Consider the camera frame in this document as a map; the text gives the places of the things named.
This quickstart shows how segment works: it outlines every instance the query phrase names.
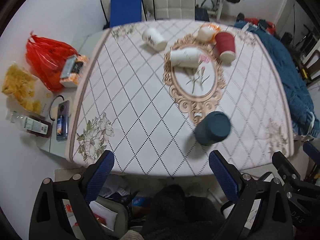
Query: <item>screw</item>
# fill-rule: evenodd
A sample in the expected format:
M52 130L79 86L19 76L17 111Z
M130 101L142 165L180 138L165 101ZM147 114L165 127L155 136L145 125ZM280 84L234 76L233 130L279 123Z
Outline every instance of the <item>screw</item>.
M43 180L43 184L48 184L50 182L50 178L46 178Z
M281 183L281 181L278 178L274 178L273 182L276 183L276 184L280 184Z
M251 176L249 174L243 174L242 175L242 178L244 178L245 180L250 180L251 179Z
M72 178L73 178L74 180L78 180L78 179L81 178L81 175L80 175L80 174L75 174L75 175L72 176Z

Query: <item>white paper cup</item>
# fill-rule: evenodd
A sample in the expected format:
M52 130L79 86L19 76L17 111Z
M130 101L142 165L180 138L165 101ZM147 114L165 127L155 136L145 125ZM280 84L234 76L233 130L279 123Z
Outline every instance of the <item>white paper cup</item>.
M172 66L198 68L199 51L197 48L185 48L170 51Z
M142 39L156 51L164 50L168 44L165 38L162 37L155 28L146 29L142 34Z

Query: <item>cup lid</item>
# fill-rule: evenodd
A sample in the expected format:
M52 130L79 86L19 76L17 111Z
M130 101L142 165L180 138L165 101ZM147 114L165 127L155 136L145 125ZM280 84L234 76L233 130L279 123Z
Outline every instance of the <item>cup lid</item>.
M207 132L214 141L222 141L228 137L231 130L229 118L222 112L214 111L207 115Z

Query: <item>patterned tablecloth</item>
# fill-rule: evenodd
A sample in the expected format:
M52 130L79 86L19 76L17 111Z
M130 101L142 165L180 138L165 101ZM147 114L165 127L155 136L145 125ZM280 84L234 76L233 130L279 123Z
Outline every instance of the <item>patterned tablecloth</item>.
M110 149L116 173L193 176L212 174L212 150L241 170L271 163L277 150L287 157L293 154L284 90L259 38L248 33L244 40L238 29L220 25L235 35L237 55L231 65L221 65L214 49L187 35L196 34L202 24L152 21L111 31L75 118L76 135L70 138L74 162L87 166ZM141 39L148 27L168 40L165 51L156 53ZM199 47L198 71L173 71L166 55L170 46ZM193 130L214 110L229 116L231 134L203 147Z

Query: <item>blue board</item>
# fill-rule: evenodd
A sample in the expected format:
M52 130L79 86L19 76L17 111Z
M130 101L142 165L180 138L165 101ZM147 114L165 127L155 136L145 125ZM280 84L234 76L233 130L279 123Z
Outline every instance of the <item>blue board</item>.
M110 28L141 22L141 0L111 0Z

